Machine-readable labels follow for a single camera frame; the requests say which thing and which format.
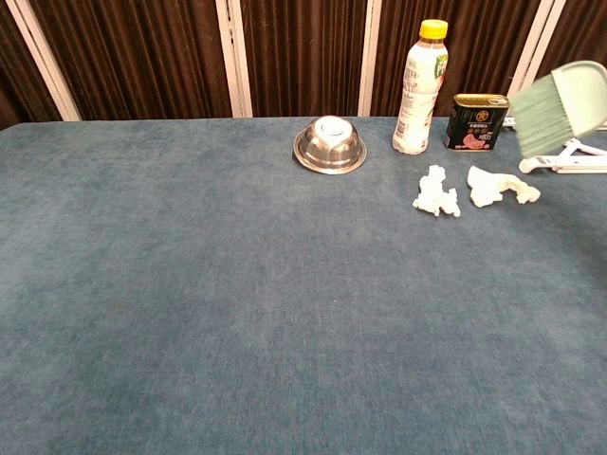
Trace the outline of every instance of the yellow bottle cap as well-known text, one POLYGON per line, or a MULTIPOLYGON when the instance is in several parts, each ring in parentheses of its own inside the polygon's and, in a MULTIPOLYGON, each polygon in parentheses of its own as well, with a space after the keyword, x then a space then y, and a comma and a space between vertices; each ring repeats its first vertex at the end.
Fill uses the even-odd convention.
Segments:
POLYGON ((447 36, 447 26, 448 24, 445 21, 426 19, 421 23, 419 36, 427 40, 442 40, 447 36))

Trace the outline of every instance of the green brush bristles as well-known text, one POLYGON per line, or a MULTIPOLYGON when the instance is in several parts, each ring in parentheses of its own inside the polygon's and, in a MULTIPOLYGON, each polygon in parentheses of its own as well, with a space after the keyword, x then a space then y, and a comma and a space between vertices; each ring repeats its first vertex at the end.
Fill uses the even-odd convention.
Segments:
POLYGON ((521 155, 530 158, 560 147, 574 136, 551 74, 510 99, 521 155))

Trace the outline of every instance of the brown curtain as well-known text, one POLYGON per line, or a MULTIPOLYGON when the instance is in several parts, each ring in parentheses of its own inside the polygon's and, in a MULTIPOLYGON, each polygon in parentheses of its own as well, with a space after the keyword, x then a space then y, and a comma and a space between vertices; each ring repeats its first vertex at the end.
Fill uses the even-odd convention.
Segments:
POLYGON ((0 2, 0 130, 23 121, 61 120, 28 46, 0 2))
POLYGON ((576 60, 607 66, 607 0, 565 3, 537 77, 576 60))
POLYGON ((84 119, 230 117, 213 0, 29 0, 84 119))
POLYGON ((366 0, 241 0, 256 117, 355 116, 366 0))
POLYGON ((434 114, 456 93, 506 94, 540 0, 383 0, 371 113, 396 116, 409 48, 424 19, 449 22, 446 79, 434 114))

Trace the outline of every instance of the green label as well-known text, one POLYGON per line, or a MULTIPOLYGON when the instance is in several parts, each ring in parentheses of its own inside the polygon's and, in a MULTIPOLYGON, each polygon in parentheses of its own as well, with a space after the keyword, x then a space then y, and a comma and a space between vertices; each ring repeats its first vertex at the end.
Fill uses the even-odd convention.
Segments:
POLYGON ((436 79, 440 78, 445 71, 447 70, 447 59, 448 55, 443 54, 436 57, 436 64, 434 65, 434 77, 436 79))

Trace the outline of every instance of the can label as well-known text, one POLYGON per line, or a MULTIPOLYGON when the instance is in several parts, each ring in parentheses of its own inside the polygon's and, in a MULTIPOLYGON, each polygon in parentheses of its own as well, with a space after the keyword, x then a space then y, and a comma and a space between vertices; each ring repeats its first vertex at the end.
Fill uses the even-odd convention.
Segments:
POLYGON ((502 95, 455 95, 445 145, 452 150, 493 150, 509 102, 502 95))

